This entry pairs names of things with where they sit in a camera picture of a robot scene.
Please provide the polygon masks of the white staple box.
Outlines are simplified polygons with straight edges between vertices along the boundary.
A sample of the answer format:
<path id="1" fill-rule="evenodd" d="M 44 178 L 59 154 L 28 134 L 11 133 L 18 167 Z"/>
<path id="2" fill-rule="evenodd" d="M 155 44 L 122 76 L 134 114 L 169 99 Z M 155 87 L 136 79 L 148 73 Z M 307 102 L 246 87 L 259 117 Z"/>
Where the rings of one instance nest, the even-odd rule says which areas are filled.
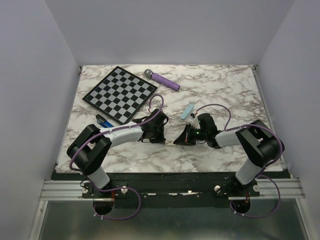
<path id="1" fill-rule="evenodd" d="M 172 142 L 166 142 L 164 145 L 165 145 L 166 147 L 175 147 L 175 146 L 176 146 L 176 145 L 173 144 Z"/>

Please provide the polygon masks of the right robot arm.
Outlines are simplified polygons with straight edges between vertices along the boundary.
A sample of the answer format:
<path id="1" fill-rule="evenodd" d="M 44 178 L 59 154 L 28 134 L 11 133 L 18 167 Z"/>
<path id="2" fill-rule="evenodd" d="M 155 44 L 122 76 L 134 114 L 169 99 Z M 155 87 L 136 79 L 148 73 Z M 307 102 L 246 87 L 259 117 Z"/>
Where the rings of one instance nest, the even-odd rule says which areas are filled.
<path id="1" fill-rule="evenodd" d="M 279 157 L 285 149 L 282 141 L 273 135 L 272 131 L 261 121 L 233 130 L 218 130 L 213 117 L 202 113 L 196 118 L 198 127 L 188 123 L 181 135 L 173 141 L 175 145 L 194 146 L 198 141 L 204 141 L 210 148 L 240 145 L 247 159 L 231 179 L 230 191 L 241 196 L 248 190 L 250 184 L 268 163 Z"/>

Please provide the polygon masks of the light blue stapler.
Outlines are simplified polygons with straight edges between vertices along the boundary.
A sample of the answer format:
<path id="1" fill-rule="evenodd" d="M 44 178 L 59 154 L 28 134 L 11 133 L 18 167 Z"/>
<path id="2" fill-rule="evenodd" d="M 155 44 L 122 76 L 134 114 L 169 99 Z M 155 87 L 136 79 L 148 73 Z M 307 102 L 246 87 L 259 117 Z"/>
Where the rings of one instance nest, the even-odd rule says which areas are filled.
<path id="1" fill-rule="evenodd" d="M 193 103 L 190 103 L 185 108 L 185 110 L 182 112 L 182 114 L 180 115 L 180 120 L 181 121 L 186 121 L 191 116 L 191 114 L 193 113 L 194 107 L 195 107 L 195 105 Z"/>

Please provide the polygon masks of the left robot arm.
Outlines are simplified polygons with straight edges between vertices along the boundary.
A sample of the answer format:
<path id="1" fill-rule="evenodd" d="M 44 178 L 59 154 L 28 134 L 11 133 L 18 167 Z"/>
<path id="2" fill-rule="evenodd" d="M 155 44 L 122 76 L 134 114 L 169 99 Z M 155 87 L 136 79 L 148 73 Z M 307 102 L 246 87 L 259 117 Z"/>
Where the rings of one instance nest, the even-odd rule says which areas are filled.
<path id="1" fill-rule="evenodd" d="M 94 184 L 93 191 L 104 198 L 111 191 L 111 180 L 102 167 L 108 151 L 125 143 L 144 140 L 151 144 L 164 144 L 164 126 L 168 120 L 169 117 L 163 111 L 155 109 L 149 116 L 118 127 L 98 128 L 90 124 L 73 141 L 66 154 Z"/>

